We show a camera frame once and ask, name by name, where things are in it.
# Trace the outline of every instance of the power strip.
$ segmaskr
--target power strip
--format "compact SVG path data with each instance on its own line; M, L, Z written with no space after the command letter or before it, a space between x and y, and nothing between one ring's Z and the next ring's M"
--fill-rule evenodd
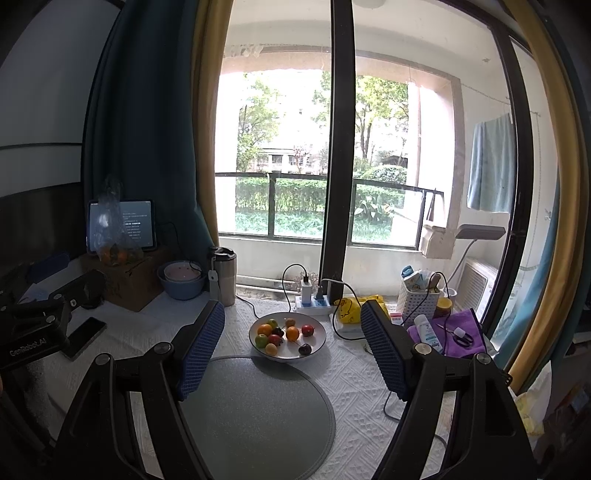
M312 305L306 307L301 304L301 295L297 295L295 298L296 312L303 313L304 315L331 315L335 309L336 305L331 305L326 295L324 295L324 301L318 301L312 297Z

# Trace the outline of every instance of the blue bowl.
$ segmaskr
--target blue bowl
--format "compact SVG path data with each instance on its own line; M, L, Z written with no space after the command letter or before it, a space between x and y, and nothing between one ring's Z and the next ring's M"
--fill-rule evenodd
M167 280L164 276L164 269L170 264L176 262L168 262L160 265L158 268L158 278L164 287L164 291L175 300L190 300L199 295L203 290L205 284L205 275L202 273L200 277L190 281L176 282Z

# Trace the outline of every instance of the orange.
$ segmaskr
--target orange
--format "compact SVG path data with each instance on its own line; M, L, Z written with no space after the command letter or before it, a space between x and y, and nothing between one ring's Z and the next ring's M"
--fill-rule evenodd
M272 331L273 331L273 327L271 325L269 325L268 323L263 323L256 330L256 334L257 335L267 335L267 336L269 336Z
M300 337L300 331L296 327L289 327L285 331L285 337L290 342L295 342Z

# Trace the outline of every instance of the smartphone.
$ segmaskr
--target smartphone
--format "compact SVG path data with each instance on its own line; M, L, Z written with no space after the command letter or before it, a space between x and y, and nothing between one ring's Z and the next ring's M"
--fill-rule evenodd
M78 356L107 328L105 322L90 317L68 337L70 345L61 352L69 360L76 360Z

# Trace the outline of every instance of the tree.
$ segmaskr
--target tree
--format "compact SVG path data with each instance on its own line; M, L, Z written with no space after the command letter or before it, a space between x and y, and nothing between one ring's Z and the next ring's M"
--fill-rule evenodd
M245 73L244 78L252 75ZM260 154L261 144L277 135L279 114L272 105L279 92L265 85L260 78L250 85L250 96L240 108L238 116L238 153L236 171L246 171L251 161Z
M406 133L408 131L408 87L405 83L368 75L357 76L355 83L356 143L361 150L361 158L365 161L360 163L366 163L370 167L375 148L371 142L371 134L377 121L395 120L394 128L397 132ZM312 101L323 107L313 120L319 124L328 124L330 72L322 72L320 90L314 91Z
M293 150L295 166L297 167L297 172L301 174L302 170L304 170L304 166L306 166L306 160L308 160L308 157L310 156L310 149L303 145L295 145Z

